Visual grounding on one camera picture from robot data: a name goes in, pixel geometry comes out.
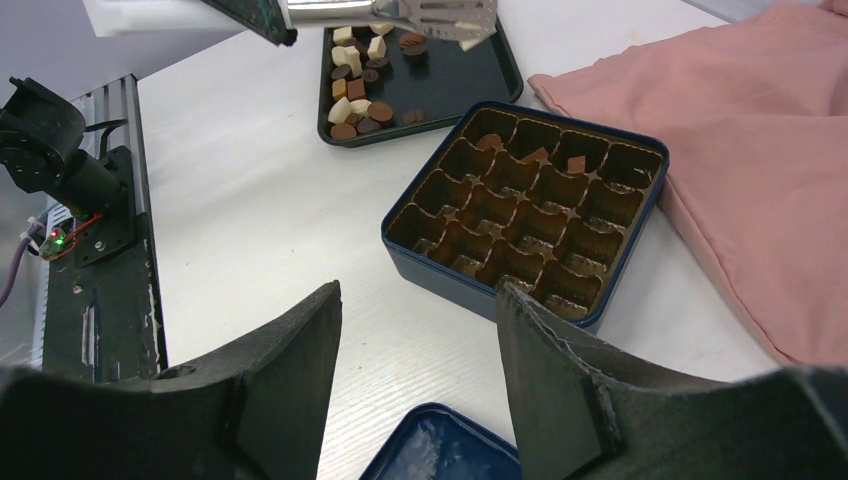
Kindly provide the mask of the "blue chocolate box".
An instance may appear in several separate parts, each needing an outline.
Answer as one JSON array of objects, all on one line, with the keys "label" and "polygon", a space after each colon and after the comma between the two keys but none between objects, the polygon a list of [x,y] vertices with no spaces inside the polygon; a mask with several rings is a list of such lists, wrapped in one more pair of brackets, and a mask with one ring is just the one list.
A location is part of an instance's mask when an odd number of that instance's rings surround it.
[{"label": "blue chocolate box", "polygon": [[384,217],[381,238],[404,279],[486,319],[511,283],[596,332],[669,163],[645,135],[482,102]]}]

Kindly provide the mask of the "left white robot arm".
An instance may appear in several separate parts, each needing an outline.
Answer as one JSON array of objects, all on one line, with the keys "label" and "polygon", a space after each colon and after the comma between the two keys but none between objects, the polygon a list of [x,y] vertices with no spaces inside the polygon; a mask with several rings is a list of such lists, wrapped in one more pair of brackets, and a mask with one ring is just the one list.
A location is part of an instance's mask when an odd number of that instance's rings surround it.
[{"label": "left white robot arm", "polygon": [[[249,30],[275,45],[297,37],[292,1],[88,1],[86,11],[99,36],[158,31]],[[84,188],[62,184],[69,161],[78,156],[83,116],[66,100],[31,78],[12,77],[14,91],[1,110],[1,163],[16,185],[45,191],[85,213],[102,210],[120,188],[103,168]]]}]

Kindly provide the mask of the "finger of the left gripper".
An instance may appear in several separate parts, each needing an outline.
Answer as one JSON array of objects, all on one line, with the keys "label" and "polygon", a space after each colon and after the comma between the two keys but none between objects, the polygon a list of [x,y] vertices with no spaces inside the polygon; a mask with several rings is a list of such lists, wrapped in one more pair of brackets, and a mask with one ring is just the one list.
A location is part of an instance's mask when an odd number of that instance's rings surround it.
[{"label": "finger of the left gripper", "polygon": [[287,23],[277,0],[202,0],[202,3],[275,46],[290,47],[297,41],[298,31]]}]

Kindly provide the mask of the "silver metal tongs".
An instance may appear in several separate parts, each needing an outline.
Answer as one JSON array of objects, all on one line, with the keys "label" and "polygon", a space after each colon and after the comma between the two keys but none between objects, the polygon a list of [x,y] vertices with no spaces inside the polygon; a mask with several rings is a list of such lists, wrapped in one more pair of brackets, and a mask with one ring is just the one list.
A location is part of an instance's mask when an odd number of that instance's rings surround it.
[{"label": "silver metal tongs", "polygon": [[376,23],[448,41],[486,38],[496,32],[496,1],[342,0],[281,1],[293,27],[342,27]]}]

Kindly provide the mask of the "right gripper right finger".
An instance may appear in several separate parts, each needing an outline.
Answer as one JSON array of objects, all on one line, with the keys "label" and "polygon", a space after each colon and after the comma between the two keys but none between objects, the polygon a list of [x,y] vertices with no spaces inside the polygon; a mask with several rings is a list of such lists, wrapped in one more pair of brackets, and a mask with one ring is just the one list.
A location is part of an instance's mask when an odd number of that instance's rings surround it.
[{"label": "right gripper right finger", "polygon": [[738,382],[627,353],[514,285],[496,323],[527,479],[843,479],[847,371],[784,367]]}]

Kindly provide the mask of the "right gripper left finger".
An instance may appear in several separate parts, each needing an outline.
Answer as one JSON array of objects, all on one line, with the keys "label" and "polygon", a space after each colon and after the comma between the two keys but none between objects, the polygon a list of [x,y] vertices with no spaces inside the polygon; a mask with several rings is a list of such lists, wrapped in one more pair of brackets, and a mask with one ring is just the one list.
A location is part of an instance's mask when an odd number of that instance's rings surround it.
[{"label": "right gripper left finger", "polygon": [[5,479],[313,479],[342,327],[338,281],[152,379],[1,371]]}]

